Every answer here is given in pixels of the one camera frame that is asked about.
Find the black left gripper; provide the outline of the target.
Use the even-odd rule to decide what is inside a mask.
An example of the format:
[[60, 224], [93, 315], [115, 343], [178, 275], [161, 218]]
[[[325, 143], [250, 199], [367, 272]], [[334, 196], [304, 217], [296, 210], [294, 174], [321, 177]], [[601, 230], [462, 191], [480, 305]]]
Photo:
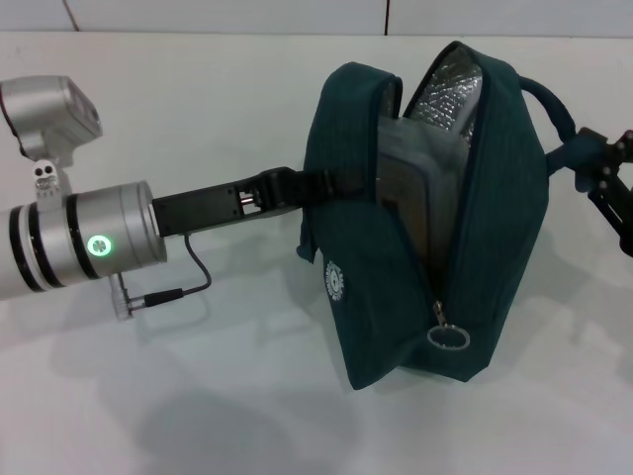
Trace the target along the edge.
[[294, 211], [300, 204], [321, 204], [363, 195], [361, 170], [298, 172], [288, 167], [252, 177], [152, 200], [159, 234], [184, 236]]

